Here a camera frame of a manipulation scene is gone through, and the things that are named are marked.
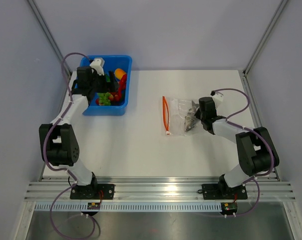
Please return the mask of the red fake chili pepper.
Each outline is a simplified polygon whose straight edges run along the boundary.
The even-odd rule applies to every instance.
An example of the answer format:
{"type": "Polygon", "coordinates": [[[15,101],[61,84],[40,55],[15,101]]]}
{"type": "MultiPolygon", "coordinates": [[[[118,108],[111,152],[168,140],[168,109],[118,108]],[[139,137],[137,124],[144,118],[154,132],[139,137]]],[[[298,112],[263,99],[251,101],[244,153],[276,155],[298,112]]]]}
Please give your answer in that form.
{"type": "Polygon", "coordinates": [[[119,88],[118,88],[119,98],[122,98],[122,90],[124,90],[126,87],[126,81],[127,81],[127,74],[124,74],[119,81],[119,88]]]}

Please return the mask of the red fake strawberry bunch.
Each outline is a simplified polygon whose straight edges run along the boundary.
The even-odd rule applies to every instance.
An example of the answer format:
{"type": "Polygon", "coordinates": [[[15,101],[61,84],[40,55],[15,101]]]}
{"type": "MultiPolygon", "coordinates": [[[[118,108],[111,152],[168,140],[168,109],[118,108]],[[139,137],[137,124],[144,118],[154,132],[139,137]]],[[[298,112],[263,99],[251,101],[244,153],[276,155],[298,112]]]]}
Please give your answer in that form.
{"type": "Polygon", "coordinates": [[[121,99],[119,98],[118,94],[116,92],[111,92],[111,95],[113,95],[113,101],[111,102],[111,106],[117,106],[120,104],[121,99]]]}

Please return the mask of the yellow orange fake mango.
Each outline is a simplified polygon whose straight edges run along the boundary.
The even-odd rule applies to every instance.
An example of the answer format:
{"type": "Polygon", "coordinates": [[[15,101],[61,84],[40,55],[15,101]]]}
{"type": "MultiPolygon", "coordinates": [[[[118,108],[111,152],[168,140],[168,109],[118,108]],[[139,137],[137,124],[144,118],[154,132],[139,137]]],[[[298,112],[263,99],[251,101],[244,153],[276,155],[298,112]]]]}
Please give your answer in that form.
{"type": "Polygon", "coordinates": [[[117,68],[117,69],[115,69],[115,71],[114,71],[115,77],[116,77],[117,79],[119,79],[119,80],[121,80],[122,77],[125,76],[126,74],[127,74],[127,73],[126,73],[124,70],[120,69],[120,68],[117,68]]]}

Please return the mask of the green fake lettuce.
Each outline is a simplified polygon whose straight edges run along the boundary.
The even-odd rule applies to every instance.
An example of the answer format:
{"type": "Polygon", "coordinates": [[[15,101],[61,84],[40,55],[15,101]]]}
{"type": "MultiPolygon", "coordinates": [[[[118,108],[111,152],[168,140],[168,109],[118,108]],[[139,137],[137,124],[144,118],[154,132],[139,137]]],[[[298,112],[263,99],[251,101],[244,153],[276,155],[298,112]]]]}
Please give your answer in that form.
{"type": "Polygon", "coordinates": [[[111,93],[98,93],[98,98],[96,99],[96,104],[100,106],[110,106],[113,101],[113,95],[111,93]]]}

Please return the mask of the grey fake fish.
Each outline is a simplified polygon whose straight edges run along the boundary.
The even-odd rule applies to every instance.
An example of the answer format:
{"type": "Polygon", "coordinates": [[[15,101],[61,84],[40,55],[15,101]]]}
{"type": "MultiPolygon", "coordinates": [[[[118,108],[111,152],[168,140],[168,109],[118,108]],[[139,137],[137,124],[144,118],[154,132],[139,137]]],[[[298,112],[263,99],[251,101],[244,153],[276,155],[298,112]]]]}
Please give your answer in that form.
{"type": "Polygon", "coordinates": [[[188,110],[187,115],[185,116],[184,121],[184,130],[189,132],[192,130],[198,123],[199,119],[196,117],[196,113],[199,109],[199,104],[191,101],[191,108],[188,110]]]}

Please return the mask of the clear zip top bag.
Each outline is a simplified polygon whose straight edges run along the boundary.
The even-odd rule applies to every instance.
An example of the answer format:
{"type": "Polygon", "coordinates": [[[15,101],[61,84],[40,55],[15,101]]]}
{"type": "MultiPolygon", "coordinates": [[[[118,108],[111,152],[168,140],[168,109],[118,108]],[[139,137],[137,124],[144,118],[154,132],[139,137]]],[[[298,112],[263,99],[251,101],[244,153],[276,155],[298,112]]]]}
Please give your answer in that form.
{"type": "Polygon", "coordinates": [[[185,132],[184,130],[185,116],[191,108],[191,101],[190,99],[162,97],[162,115],[166,135],[190,136],[200,132],[200,121],[189,132],[185,132]]]}

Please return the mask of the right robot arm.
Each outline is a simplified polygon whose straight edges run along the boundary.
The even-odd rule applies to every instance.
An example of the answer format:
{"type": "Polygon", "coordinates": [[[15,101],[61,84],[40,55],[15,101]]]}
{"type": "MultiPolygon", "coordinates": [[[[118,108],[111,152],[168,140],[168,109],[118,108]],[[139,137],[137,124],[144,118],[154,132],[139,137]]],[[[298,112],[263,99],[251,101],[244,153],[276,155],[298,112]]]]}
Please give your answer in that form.
{"type": "Polygon", "coordinates": [[[217,183],[204,183],[198,192],[204,200],[245,200],[245,184],[278,166],[279,158],[266,128],[236,126],[217,114],[217,106],[216,97],[202,97],[195,116],[204,130],[236,144],[238,165],[221,175],[217,183]]]}

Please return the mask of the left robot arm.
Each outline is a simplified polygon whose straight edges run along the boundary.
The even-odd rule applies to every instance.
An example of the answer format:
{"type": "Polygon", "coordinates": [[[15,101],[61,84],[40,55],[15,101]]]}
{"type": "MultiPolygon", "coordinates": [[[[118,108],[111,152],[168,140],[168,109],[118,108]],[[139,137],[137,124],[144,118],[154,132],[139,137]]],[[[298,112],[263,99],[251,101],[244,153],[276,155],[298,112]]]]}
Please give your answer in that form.
{"type": "Polygon", "coordinates": [[[70,186],[72,200],[111,200],[115,185],[99,183],[95,174],[80,159],[80,147],[74,126],[90,106],[98,90],[105,90],[106,77],[102,67],[80,66],[77,79],[69,88],[69,101],[50,123],[39,127],[43,161],[55,172],[64,171],[73,183],[70,186]]]}

